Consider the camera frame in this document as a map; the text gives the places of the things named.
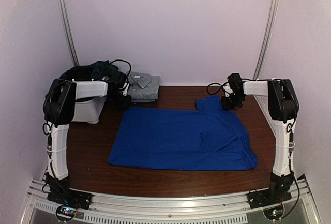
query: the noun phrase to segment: metal grate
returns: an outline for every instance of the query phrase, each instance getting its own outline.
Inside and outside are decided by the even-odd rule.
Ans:
[[[48,213],[55,213],[55,207],[53,204],[48,204],[42,201],[36,201],[35,208],[46,211]]]
[[[127,221],[120,220],[107,216],[100,216],[96,214],[85,213],[84,221],[93,224],[246,224],[246,214],[235,215],[231,217],[220,217],[212,220],[204,221]]]

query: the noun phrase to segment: folded gray shirt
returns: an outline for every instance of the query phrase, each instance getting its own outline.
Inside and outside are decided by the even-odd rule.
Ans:
[[[129,77],[129,83],[131,87],[128,90],[128,95],[132,97],[132,100],[157,100],[160,77],[151,76],[146,73],[131,72]]]

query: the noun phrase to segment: blue t-shirt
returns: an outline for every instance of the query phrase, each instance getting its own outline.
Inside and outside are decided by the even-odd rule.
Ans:
[[[196,100],[196,111],[130,107],[108,163],[148,169],[239,171],[257,166],[249,134],[224,111],[217,95]]]

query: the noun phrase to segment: white wall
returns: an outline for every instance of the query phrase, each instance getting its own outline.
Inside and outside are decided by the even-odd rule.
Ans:
[[[123,58],[167,85],[252,77],[270,0],[66,0],[81,64]]]
[[[47,166],[42,104],[72,63],[57,0],[0,0],[0,222],[17,223]]]
[[[260,78],[289,78],[300,111],[294,165],[305,173],[323,223],[331,205],[331,0],[280,0]]]

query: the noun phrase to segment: dark green cloth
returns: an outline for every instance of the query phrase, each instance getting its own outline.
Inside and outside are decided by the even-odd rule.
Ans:
[[[77,81],[101,80],[107,77],[108,81],[117,81],[122,72],[118,67],[109,63],[109,61],[96,61],[90,65],[78,65],[63,73],[60,78],[64,80],[75,79]]]

